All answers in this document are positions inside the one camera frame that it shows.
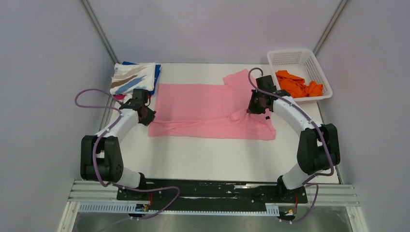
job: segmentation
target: white table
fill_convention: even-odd
[[[162,64],[159,83],[223,85],[223,77],[253,67],[262,68],[264,74],[271,73],[268,65],[169,63]],[[260,74],[255,71],[252,75],[259,77]],[[151,109],[154,109],[155,95]],[[300,106],[310,116],[321,119],[316,103]],[[111,121],[116,117],[114,112]],[[120,145],[124,166],[144,173],[147,178],[275,182],[296,164],[299,137],[275,113],[271,120],[277,130],[276,139],[272,141],[151,138],[148,127],[138,125]],[[317,177],[312,182],[338,183],[338,177],[335,173],[331,177]]]

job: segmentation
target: white laundry basket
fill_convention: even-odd
[[[279,70],[287,70],[292,75],[304,78],[305,85],[309,85],[310,81],[323,84],[323,96],[295,98],[295,102],[316,102],[333,95],[333,91],[312,51],[308,49],[276,50],[268,52],[267,56],[273,82],[278,90],[281,88],[275,73]]]

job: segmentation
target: white wall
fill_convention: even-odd
[[[89,0],[119,60],[267,63],[314,49],[340,0]]]
[[[78,0],[0,3],[0,231],[57,229],[112,63]],[[101,95],[82,100],[106,103]]]
[[[408,0],[352,0],[318,55],[334,93],[324,119],[371,232],[409,231],[409,10]]]

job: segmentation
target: orange garment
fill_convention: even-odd
[[[323,95],[323,85],[318,85],[311,81],[309,86],[305,85],[305,80],[301,77],[289,74],[287,70],[276,72],[279,85],[290,93],[293,98],[317,97]]]

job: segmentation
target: pink cloth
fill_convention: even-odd
[[[248,114],[248,70],[224,77],[225,85],[160,84],[148,135],[273,140],[269,110]]]

